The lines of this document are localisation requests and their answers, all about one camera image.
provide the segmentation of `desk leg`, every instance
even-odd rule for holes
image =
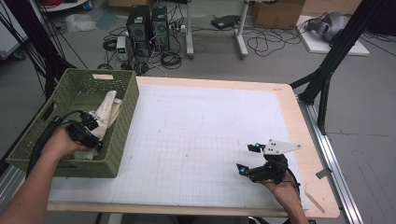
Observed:
[[[238,42],[239,48],[241,49],[241,58],[248,56],[247,46],[245,44],[244,38],[242,37],[242,32],[244,31],[245,19],[248,14],[248,0],[244,1],[244,6],[241,12],[241,21],[239,23],[239,29],[235,29],[236,41]]]
[[[186,48],[187,48],[187,57],[189,59],[192,59],[194,57],[194,47],[192,45],[192,31],[191,31],[191,0],[187,1]]]

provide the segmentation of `cardboard box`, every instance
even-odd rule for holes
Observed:
[[[305,0],[282,0],[274,4],[255,3],[253,24],[261,28],[294,29],[304,3]]]
[[[108,0],[110,7],[151,6],[152,0]]]
[[[302,15],[320,16],[325,11],[352,15],[360,3],[361,0],[306,0]]]

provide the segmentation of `white board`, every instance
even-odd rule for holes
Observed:
[[[297,26],[300,27],[300,24],[310,19],[312,19],[310,16],[300,16],[300,19],[297,21]],[[328,53],[330,51],[331,48],[329,47],[329,43],[324,41],[324,39],[320,35],[317,35],[315,31],[306,31],[304,25],[299,29],[299,32],[308,52]],[[347,55],[368,56],[370,55],[370,52],[358,40]]]
[[[151,85],[139,91],[117,178],[54,178],[51,201],[280,208],[236,168],[265,163],[248,144],[289,141],[273,92]],[[293,154],[286,156],[302,182]]]

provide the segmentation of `green woven basket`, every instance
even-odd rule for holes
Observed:
[[[93,161],[74,160],[72,156],[63,158],[55,176],[116,177],[139,96],[135,74],[126,71],[67,69],[55,92],[9,154],[7,162],[26,171],[35,141],[53,117],[62,117],[77,109],[95,111],[108,91],[117,91],[116,97],[122,104],[119,116],[106,131],[104,147]],[[78,115],[70,119],[80,120]]]

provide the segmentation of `white plastic part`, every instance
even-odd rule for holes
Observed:
[[[300,148],[301,146],[297,144],[270,139],[265,146],[263,153],[264,155],[280,155]]]

